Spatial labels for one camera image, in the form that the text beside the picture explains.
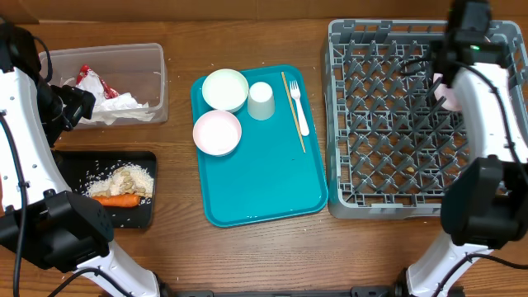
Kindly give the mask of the white round plate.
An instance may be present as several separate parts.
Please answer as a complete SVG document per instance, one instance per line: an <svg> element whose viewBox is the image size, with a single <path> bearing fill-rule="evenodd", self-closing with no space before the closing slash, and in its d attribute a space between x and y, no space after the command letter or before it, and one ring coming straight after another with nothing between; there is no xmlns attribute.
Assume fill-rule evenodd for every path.
<svg viewBox="0 0 528 297"><path fill-rule="evenodd" d="M483 43L486 45L486 44L490 44L491 41L488 37L484 36ZM469 50L469 44L467 45L457 44L457 46L458 46L457 56L456 56L457 58L452 58L452 59L456 59L457 61L462 61L462 62L464 62L465 60L469 60L469 58L462 58L463 50ZM438 54L441 49L441 41L440 40L432 41L430 44L430 47L431 47L430 56L433 59L434 58L433 55ZM459 104L459 101L457 100L453 89L450 88L447 84L442 82L443 74L439 73L434 67L432 71L433 71L433 76L432 76L433 82L434 83L438 83L437 81L440 82L439 86L436 87L434 91L435 98L438 101L440 101L442 98L445 99L443 103L441 103L441 107L448 111L462 111L462 107Z"/></svg>

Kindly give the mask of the white napkin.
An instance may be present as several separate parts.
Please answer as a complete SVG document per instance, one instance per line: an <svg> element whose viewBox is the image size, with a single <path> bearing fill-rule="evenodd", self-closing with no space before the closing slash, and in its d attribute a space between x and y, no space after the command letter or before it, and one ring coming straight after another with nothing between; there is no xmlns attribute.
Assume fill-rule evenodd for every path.
<svg viewBox="0 0 528 297"><path fill-rule="evenodd" d="M80 123L86 125L95 125L97 123L112 125L118 119L152 120L154 114L142 111L144 108L149 108L149 104L139 104L129 92L110 99L97 97L92 110L92 118L82 118Z"/></svg>
<svg viewBox="0 0 528 297"><path fill-rule="evenodd" d="M105 82L96 73L80 73L75 78L66 79L63 85L90 92L97 100L111 99L111 94L106 90Z"/></svg>

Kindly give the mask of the red snack wrapper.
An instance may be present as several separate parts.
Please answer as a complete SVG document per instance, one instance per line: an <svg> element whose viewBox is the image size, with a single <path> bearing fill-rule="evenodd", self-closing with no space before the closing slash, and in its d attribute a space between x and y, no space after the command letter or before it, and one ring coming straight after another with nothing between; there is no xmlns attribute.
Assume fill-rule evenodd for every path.
<svg viewBox="0 0 528 297"><path fill-rule="evenodd" d="M96 99L112 99L120 94L110 87L95 71L84 64L76 79L76 88L90 92Z"/></svg>

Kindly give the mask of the orange carrot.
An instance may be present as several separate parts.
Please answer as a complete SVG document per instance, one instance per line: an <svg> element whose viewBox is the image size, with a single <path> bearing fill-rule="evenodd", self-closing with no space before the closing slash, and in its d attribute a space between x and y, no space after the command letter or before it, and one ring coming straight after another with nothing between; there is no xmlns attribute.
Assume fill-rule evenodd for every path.
<svg viewBox="0 0 528 297"><path fill-rule="evenodd" d="M117 196L94 196L100 204L107 207L134 208L140 204L140 196L136 194L123 194Z"/></svg>

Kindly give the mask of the pink bowl with crumbs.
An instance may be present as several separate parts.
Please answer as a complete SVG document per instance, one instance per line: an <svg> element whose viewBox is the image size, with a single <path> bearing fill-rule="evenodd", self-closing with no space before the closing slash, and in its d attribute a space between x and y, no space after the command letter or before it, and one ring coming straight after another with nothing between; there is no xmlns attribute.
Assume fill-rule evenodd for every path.
<svg viewBox="0 0 528 297"><path fill-rule="evenodd" d="M206 112L196 121L192 136L201 152L222 157L237 148L242 138L242 126L232 113L213 110Z"/></svg>

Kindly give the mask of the white plastic fork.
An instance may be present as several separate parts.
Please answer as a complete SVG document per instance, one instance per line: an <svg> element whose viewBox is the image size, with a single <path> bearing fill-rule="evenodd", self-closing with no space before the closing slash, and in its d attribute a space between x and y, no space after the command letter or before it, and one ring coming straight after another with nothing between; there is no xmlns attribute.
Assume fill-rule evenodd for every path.
<svg viewBox="0 0 528 297"><path fill-rule="evenodd" d="M295 100L296 110L297 110L297 117L298 117L298 123L300 127L300 132L302 136L308 136L309 135L309 126L304 114L304 110L301 103L301 93L299 89L299 84L296 80L293 80L290 82L290 95Z"/></svg>

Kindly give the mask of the white bowl with nuts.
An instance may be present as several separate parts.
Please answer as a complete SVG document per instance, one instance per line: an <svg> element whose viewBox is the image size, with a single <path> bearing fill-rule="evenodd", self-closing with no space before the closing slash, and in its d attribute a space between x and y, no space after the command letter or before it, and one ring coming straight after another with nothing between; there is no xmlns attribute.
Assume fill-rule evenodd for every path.
<svg viewBox="0 0 528 297"><path fill-rule="evenodd" d="M239 71L230 68L214 71L202 85L202 96L211 108L231 113L243 107L248 92L247 79Z"/></svg>

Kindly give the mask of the white paper cup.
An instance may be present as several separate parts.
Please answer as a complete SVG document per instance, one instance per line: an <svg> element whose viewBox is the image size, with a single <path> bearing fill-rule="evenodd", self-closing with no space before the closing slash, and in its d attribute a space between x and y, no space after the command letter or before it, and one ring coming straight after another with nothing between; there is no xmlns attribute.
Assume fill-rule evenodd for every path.
<svg viewBox="0 0 528 297"><path fill-rule="evenodd" d="M267 120L275 113L275 101L271 86L255 82L249 88L247 112L255 120Z"/></svg>

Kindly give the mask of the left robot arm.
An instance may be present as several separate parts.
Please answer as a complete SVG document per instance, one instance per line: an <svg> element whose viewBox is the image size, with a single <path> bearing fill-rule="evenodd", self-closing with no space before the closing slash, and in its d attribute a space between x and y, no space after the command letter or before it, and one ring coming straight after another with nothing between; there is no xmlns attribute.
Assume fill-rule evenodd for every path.
<svg viewBox="0 0 528 297"><path fill-rule="evenodd" d="M169 285L115 241L102 204L74 193L51 149L62 132L90 118L95 97L41 76L39 38L1 23L1 244L15 253L12 293L20 294L21 262L84 276L113 296L171 296Z"/></svg>

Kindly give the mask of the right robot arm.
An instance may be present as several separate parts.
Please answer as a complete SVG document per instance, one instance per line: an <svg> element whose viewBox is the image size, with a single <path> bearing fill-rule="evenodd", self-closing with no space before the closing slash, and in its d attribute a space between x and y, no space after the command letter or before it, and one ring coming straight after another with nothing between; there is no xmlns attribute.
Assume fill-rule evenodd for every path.
<svg viewBox="0 0 528 297"><path fill-rule="evenodd" d="M422 57L463 113L470 157L442 199L442 232L401 271L395 296L461 296L453 285L478 259L527 232L527 136L510 96L511 53L490 41L491 23L489 2L454 1Z"/></svg>

